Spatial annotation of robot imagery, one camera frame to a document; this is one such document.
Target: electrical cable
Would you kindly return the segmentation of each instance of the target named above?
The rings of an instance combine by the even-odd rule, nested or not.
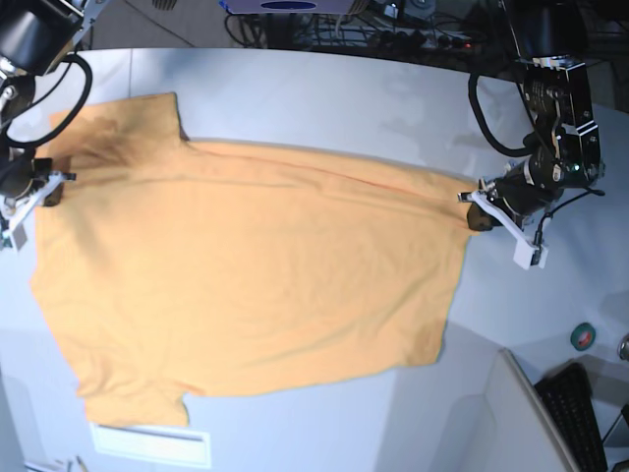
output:
[[[87,50],[91,51],[94,47],[94,25],[89,28],[89,43],[87,44]]]
[[[357,20],[360,20],[361,22],[363,22],[368,27],[371,27],[371,28],[373,28],[374,30],[376,30],[378,32],[382,32],[382,30],[380,28],[378,28],[376,25],[374,25],[373,23],[370,23],[367,20],[365,20],[363,18],[363,15],[357,15],[356,18],[357,18]]]
[[[68,64],[66,66],[66,70],[63,71],[63,74],[61,75],[61,78],[57,81],[57,83],[46,93],[44,94],[41,98],[39,98],[37,101],[34,101],[33,103],[31,103],[29,106],[27,106],[24,110],[21,110],[19,113],[17,113],[16,115],[12,116],[11,118],[9,118],[6,122],[2,123],[2,127],[0,127],[0,130],[4,130],[8,125],[11,124],[11,122],[13,120],[16,120],[17,118],[19,118],[20,116],[24,115],[26,112],[31,111],[33,108],[35,108],[39,103],[41,103],[42,101],[44,101],[46,98],[48,98],[57,88],[59,88],[59,86],[61,85],[61,83],[66,79],[66,77],[68,76],[68,73],[70,72],[70,67],[72,67],[72,64]]]
[[[393,19],[393,32],[397,29],[397,23],[400,19],[404,20],[404,13],[406,11],[406,0],[400,0],[400,6],[397,9],[395,18]]]
[[[620,22],[619,20],[614,20],[614,22],[619,25],[625,32],[629,32],[629,28],[625,27],[622,22]]]
[[[59,124],[59,126],[57,126],[57,128],[55,128],[53,131],[51,131],[50,133],[48,133],[47,135],[43,136],[42,138],[40,138],[38,140],[28,141],[28,142],[19,142],[19,141],[15,141],[15,140],[11,139],[7,135],[6,136],[6,142],[7,142],[7,145],[10,148],[21,148],[21,149],[39,148],[40,146],[43,146],[46,143],[54,140],[66,128],[68,128],[68,125],[70,125],[70,123],[72,123],[72,121],[77,117],[79,112],[85,106],[85,104],[87,102],[87,98],[89,97],[89,93],[91,92],[91,85],[93,83],[93,73],[91,71],[91,67],[89,66],[88,62],[83,57],[81,57],[78,54],[69,54],[65,58],[63,58],[61,62],[69,64],[69,65],[72,65],[72,64],[78,65],[79,67],[81,67],[81,69],[83,70],[83,72],[86,75],[86,83],[84,85],[84,88],[83,88],[83,91],[81,93],[81,97],[79,98],[79,101],[77,101],[77,103],[75,104],[74,108],[70,111],[70,113],[68,113],[68,116],[66,116],[63,119],[63,121]]]
[[[315,13],[314,15],[316,16],[316,20],[314,21],[314,35],[315,35],[315,37],[316,37],[316,43],[317,43],[317,45],[318,45],[318,46],[321,46],[321,36],[320,36],[320,34],[319,34],[319,24],[318,24],[318,21],[319,21],[319,14],[318,14],[318,13]]]
[[[537,125],[535,124],[533,113],[531,113],[531,107],[529,107],[529,103],[527,103],[527,99],[524,96],[524,93],[522,92],[522,89],[520,88],[520,85],[517,82],[515,83],[515,88],[518,90],[518,94],[520,95],[520,99],[522,100],[522,104],[524,105],[524,111],[527,114],[527,118],[529,118],[529,123],[531,123],[531,126],[533,127],[533,132],[535,133],[535,136],[538,138],[538,141],[540,142],[540,145],[542,146],[543,150],[550,156],[550,158],[557,165],[559,165],[559,167],[562,168],[562,170],[567,171],[563,162],[561,162],[561,160],[557,158],[554,152],[550,150],[550,147],[546,143],[546,140],[543,138],[542,133],[538,129]]]
[[[534,238],[533,244],[535,246],[537,246],[538,248],[542,246],[543,230],[544,230],[543,224],[545,223],[545,221],[547,219],[552,219],[555,216],[555,214],[558,211],[560,211],[562,208],[565,208],[565,207],[567,207],[567,206],[569,206],[571,204],[574,204],[578,200],[581,200],[584,197],[587,197],[588,195],[594,195],[596,197],[604,197],[605,196],[605,192],[603,190],[591,189],[590,187],[586,187],[585,192],[583,192],[582,194],[579,194],[579,195],[577,195],[576,197],[573,197],[570,200],[566,200],[561,205],[558,205],[555,208],[553,208],[552,210],[549,210],[546,213],[544,213],[543,216],[542,216],[542,219],[540,220],[540,224],[538,224],[538,229],[535,232],[535,238]]]
[[[154,26],[160,28],[162,31],[167,32],[168,34],[170,34],[171,36],[174,36],[176,38],[178,38],[179,40],[185,42],[186,44],[188,44],[190,47],[196,47],[194,44],[192,44],[191,42],[189,42],[187,39],[185,39],[184,37],[182,37],[181,35],[177,34],[175,31],[168,29],[167,27],[165,27],[163,24],[161,24],[160,22],[157,22],[156,20],[154,20],[153,18],[151,18],[149,15],[147,15],[145,12],[143,12],[140,8],[138,8],[137,6],[135,6],[133,3],[131,3],[129,0],[123,0],[125,5],[127,5],[129,8],[131,8],[134,12],[136,12],[138,15],[140,15],[141,17],[143,17],[145,20],[147,20],[148,22],[150,22],[151,24],[153,24]]]
[[[339,15],[338,16],[338,20],[336,21],[336,26],[334,27],[334,37],[336,37],[338,39],[339,36],[339,30],[341,28],[341,22],[343,21],[343,17],[345,15]]]
[[[439,17],[446,19],[446,21],[435,23],[434,20]],[[430,19],[431,27],[434,30],[439,31],[441,34],[444,34],[446,36],[460,38],[459,36],[453,36],[451,34],[452,32],[460,32],[466,35],[469,35],[470,33],[478,33],[483,38],[478,41],[474,41],[475,43],[485,44],[489,41],[489,34],[487,34],[486,31],[482,30],[482,25],[480,23],[473,22],[467,19],[462,19],[462,18],[457,17],[456,15],[452,15],[445,12],[434,12],[432,15],[430,15],[429,19]],[[452,25],[452,24],[458,25],[459,31],[448,32],[448,31],[443,31],[439,28],[439,27],[442,27],[443,25]]]
[[[470,98],[470,105],[472,106],[472,111],[474,112],[474,116],[479,122],[479,127],[481,128],[481,133],[487,140],[487,142],[491,145],[492,148],[504,154],[508,157],[526,157],[527,155],[531,155],[535,152],[534,148],[531,147],[519,147],[513,149],[511,147],[505,146],[499,140],[495,138],[495,136],[491,133],[489,126],[487,125],[487,121],[485,119],[485,115],[483,114],[483,109],[481,108],[481,104],[479,103],[479,95],[478,95],[478,85],[479,85],[479,77],[480,74],[471,74],[470,80],[468,81],[468,96]]]
[[[238,21],[238,27],[239,27],[240,35],[242,39],[239,39],[238,37],[236,37],[236,34],[232,31],[232,29],[229,26],[230,20],[232,18],[236,18]],[[261,41],[262,28],[260,24],[256,25],[255,22],[258,22],[257,15],[255,16],[234,15],[234,14],[228,13],[223,21],[223,26],[225,27],[225,30],[227,31],[227,34],[229,35],[229,37],[231,37],[231,39],[237,44],[240,44],[244,48],[254,47],[257,49],[263,49],[263,45]],[[249,35],[247,34],[245,27],[249,29],[249,32],[251,33],[253,39],[249,38]]]
[[[433,24],[433,25],[432,25],[432,27],[433,27],[435,30],[439,31],[441,34],[443,34],[443,35],[445,35],[445,36],[448,36],[448,37],[450,37],[450,38],[456,38],[456,39],[463,39],[463,38],[462,38],[462,37],[460,37],[460,36],[457,36],[457,35],[455,35],[455,34],[452,34],[453,32],[457,32],[457,33],[460,33],[460,34],[464,34],[464,35],[466,35],[466,36],[471,36],[471,34],[481,34],[481,35],[483,36],[483,38],[482,38],[482,39],[478,39],[478,40],[476,40],[476,39],[472,39],[472,38],[470,37],[470,39],[463,39],[463,40],[465,40],[465,42],[468,42],[468,43],[470,43],[470,44],[487,44],[487,43],[488,43],[489,39],[488,39],[488,37],[486,36],[486,34],[485,34],[484,32],[482,32],[482,31],[479,31],[479,30],[474,30],[474,29],[461,29],[461,28],[459,28],[459,30],[458,30],[458,31],[444,31],[443,29],[440,29],[440,28],[439,28],[439,27],[442,27],[443,25],[453,25],[453,24],[456,24],[456,23],[457,23],[457,22],[453,22],[453,21],[441,22],[441,23]]]

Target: black cable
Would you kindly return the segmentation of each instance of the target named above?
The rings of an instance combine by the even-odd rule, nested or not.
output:
[[[341,16],[343,17],[343,19],[341,20],[341,26],[349,25],[350,23],[352,23],[354,21],[354,18],[352,17],[352,15],[341,15]],[[323,15],[323,19],[324,19],[324,22],[327,25],[331,25],[333,27],[336,27],[336,20],[334,20],[332,15],[325,14],[325,15]]]
[[[542,133],[538,129],[537,125],[535,124],[535,119],[533,118],[533,113],[531,113],[531,108],[529,107],[529,103],[527,102],[527,99],[524,96],[524,93],[522,92],[522,89],[520,88],[517,82],[515,83],[515,88],[518,90],[518,94],[520,95],[520,99],[522,100],[522,104],[524,105],[524,111],[527,114],[527,118],[529,118],[529,123],[531,123],[531,126],[533,127],[533,132],[535,133],[535,136],[537,136],[538,141],[540,142],[540,145],[542,145],[543,150],[550,156],[550,158],[559,167],[561,167],[563,171],[567,172],[568,169],[565,167],[564,163],[559,158],[557,158],[554,152],[550,150],[550,147],[546,143],[546,140],[543,138]]]
[[[620,21],[614,20],[614,22],[619,25],[625,32],[629,32],[629,28],[625,27]]]
[[[239,27],[240,35],[242,39],[239,39],[238,37],[236,37],[236,34],[232,31],[229,25],[230,20],[232,18],[235,18],[238,21],[238,27]],[[259,24],[259,18],[257,16],[254,18],[251,15],[234,15],[234,14],[228,13],[223,21],[223,26],[225,27],[227,34],[229,34],[229,37],[231,37],[234,42],[240,44],[244,48],[254,47],[257,49],[263,49],[262,41],[261,41],[262,40],[262,27]],[[247,34],[245,27],[249,29],[253,39],[249,38],[249,35]]]
[[[168,29],[167,27],[165,27],[163,24],[161,24],[160,22],[157,22],[156,20],[154,20],[153,18],[151,18],[149,15],[147,15],[145,12],[143,12],[140,8],[138,8],[137,6],[135,6],[133,3],[131,3],[129,0],[123,0],[125,2],[125,5],[127,5],[129,8],[131,8],[134,12],[136,12],[138,15],[140,15],[141,17],[143,17],[145,20],[147,20],[148,22],[150,22],[151,24],[155,25],[156,27],[160,28],[162,31],[167,32],[168,34],[170,34],[171,36],[175,36],[176,38],[180,39],[181,41],[184,41],[186,44],[188,44],[190,47],[196,47],[194,44],[192,44],[191,42],[189,42],[187,39],[185,39],[184,37],[180,36],[179,34],[177,34],[175,31]]]
[[[321,36],[319,34],[319,20],[320,20],[320,16],[319,13],[315,13],[314,14],[316,16],[316,20],[314,21],[314,35],[316,37],[316,44],[318,46],[321,46]]]
[[[537,246],[538,248],[542,245],[543,242],[543,223],[549,219],[549,218],[553,218],[555,216],[555,214],[560,211],[562,208],[567,207],[571,204],[574,204],[575,202],[577,202],[578,200],[583,199],[584,197],[588,196],[588,195],[595,195],[597,197],[604,197],[605,196],[605,192],[603,190],[597,190],[597,189],[591,189],[590,187],[586,187],[586,191],[582,194],[577,195],[576,197],[570,199],[570,200],[566,200],[563,204],[556,206],[555,208],[553,208],[550,211],[547,211],[546,213],[543,214],[542,219],[540,220],[540,224],[538,224],[538,229],[535,232],[535,239],[533,244],[535,246]]]
[[[458,23],[465,23],[466,21],[460,17],[457,17],[456,15],[452,15],[451,13],[445,13],[445,12],[434,12],[432,14],[433,17],[443,17],[443,18],[447,18],[452,20],[453,22],[458,22]]]
[[[495,136],[491,133],[489,126],[487,125],[487,121],[485,119],[485,115],[483,114],[483,109],[481,108],[481,104],[479,103],[478,96],[478,85],[479,85],[479,76],[480,74],[471,74],[470,80],[468,81],[468,96],[470,97],[470,105],[472,106],[472,111],[474,112],[474,116],[476,116],[477,121],[479,122],[479,127],[481,128],[481,133],[487,140],[487,142],[491,145],[492,148],[504,154],[508,157],[526,157],[527,155],[531,155],[535,152],[534,148],[531,147],[519,147],[516,149],[512,149],[511,147],[505,146],[499,140],[495,138]]]
[[[89,29],[89,43],[87,44],[87,49],[88,50],[92,50],[94,47],[94,25],[91,26],[91,28]]]
[[[482,31],[479,30],[474,30],[474,29],[459,29],[458,31],[444,31],[443,29],[440,29],[439,27],[442,27],[443,25],[453,25],[456,24],[457,22],[454,21],[448,21],[448,22],[441,22],[441,23],[437,23],[437,24],[433,24],[432,27],[439,31],[441,34],[448,36],[450,38],[456,38],[456,39],[461,39],[464,40],[465,42],[469,42],[470,44],[487,44],[488,43],[488,38],[486,36],[486,34]],[[457,36],[456,34],[452,34],[453,32],[457,32],[459,34],[464,34],[466,36],[469,36],[469,39],[464,39],[461,36]],[[483,39],[473,39],[471,38],[472,34],[481,34],[482,36],[484,36]]]
[[[400,8],[397,11],[398,12],[397,15],[395,16],[395,25],[397,25],[398,19],[401,18],[402,20],[404,20],[404,13],[405,13],[405,11],[406,11],[406,0],[401,0],[400,1]]]
[[[371,28],[373,28],[374,30],[376,30],[378,32],[382,32],[382,30],[379,27],[377,27],[374,24],[372,24],[372,23],[368,22],[367,20],[365,20],[363,18],[363,15],[357,15],[356,18],[357,18],[357,20],[360,20],[361,22],[363,22],[368,27],[371,27]]]
[[[87,102],[87,98],[89,97],[89,93],[91,92],[91,85],[93,83],[93,73],[91,71],[91,67],[89,66],[87,61],[83,57],[78,55],[78,54],[69,54],[64,59],[62,59],[61,62],[64,62],[66,64],[77,64],[79,67],[81,67],[81,69],[83,69],[83,72],[86,74],[86,83],[84,85],[84,88],[83,88],[83,91],[81,93],[81,97],[79,98],[79,101],[77,101],[77,104],[70,111],[70,113],[68,113],[68,116],[66,116],[64,118],[64,120],[59,124],[59,126],[57,126],[57,128],[55,128],[53,131],[51,131],[50,133],[48,133],[47,135],[45,135],[44,137],[42,137],[42,138],[40,138],[38,140],[28,141],[28,142],[22,143],[22,142],[19,142],[19,141],[12,140],[7,135],[6,136],[6,142],[7,142],[7,145],[10,148],[21,148],[21,149],[39,148],[40,146],[43,146],[46,143],[54,140],[66,128],[68,128],[68,125],[70,125],[70,123],[72,123],[72,121],[77,117],[79,112],[85,106],[85,104]]]
[[[39,98],[37,101],[34,101],[33,103],[31,103],[29,106],[27,106],[24,110],[21,110],[19,113],[17,113],[16,115],[12,116],[11,118],[9,118],[5,123],[2,124],[2,129],[6,128],[7,125],[9,125],[13,120],[17,119],[18,117],[24,115],[27,111],[31,111],[32,109],[34,109],[39,103],[41,103],[42,101],[44,101],[46,98],[48,98],[57,88],[59,88],[59,86],[61,85],[61,83],[65,80],[65,78],[68,76],[68,72],[70,72],[70,67],[72,66],[72,64],[68,64],[66,66],[66,70],[63,71],[63,74],[61,75],[61,78],[57,81],[57,83],[46,93],[44,94],[41,98]]]
[[[246,44],[244,41],[238,39],[236,37],[236,34],[234,34],[229,28],[229,20],[233,17],[235,17],[235,15],[228,13],[227,16],[225,17],[225,20],[223,20],[223,26],[225,27],[225,31],[227,31],[227,34],[229,34],[229,37],[231,37],[234,42],[236,42],[237,44],[240,44],[243,47],[249,47],[249,45]]]

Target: white surface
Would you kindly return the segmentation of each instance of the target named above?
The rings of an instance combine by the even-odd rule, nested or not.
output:
[[[209,434],[165,427],[107,428],[90,425],[96,452],[159,464],[211,468]]]
[[[136,50],[86,57],[96,65],[91,103],[176,91],[192,139],[332,149],[474,178],[499,174],[505,164],[480,133],[464,74],[282,51]],[[80,76],[72,73],[12,134],[25,139],[47,131],[46,115],[72,105]],[[496,135],[518,146],[530,128],[514,86],[483,79],[480,99]],[[216,469],[430,470],[452,409],[484,391],[498,345],[514,350],[536,379],[575,357],[569,335],[583,321],[599,331],[596,349],[586,355],[598,374],[600,426],[611,424],[616,403],[629,391],[625,366],[608,362],[629,331],[629,117],[597,108],[596,118],[607,163],[601,186],[608,196],[583,199],[557,215],[546,235],[551,257],[544,270],[514,265],[513,239],[505,231],[474,237],[437,364],[254,398],[187,397],[192,428],[212,435]],[[79,454],[90,472],[179,470],[94,452],[83,405],[74,396],[76,380],[29,292],[34,265],[32,246],[20,259],[0,255],[0,363],[27,458]]]

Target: t-shirt sleeve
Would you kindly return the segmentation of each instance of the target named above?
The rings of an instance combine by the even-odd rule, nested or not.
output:
[[[147,385],[147,388],[133,392],[90,395],[86,398],[86,416],[93,423],[118,428],[189,424],[183,392],[166,392],[159,385]]]

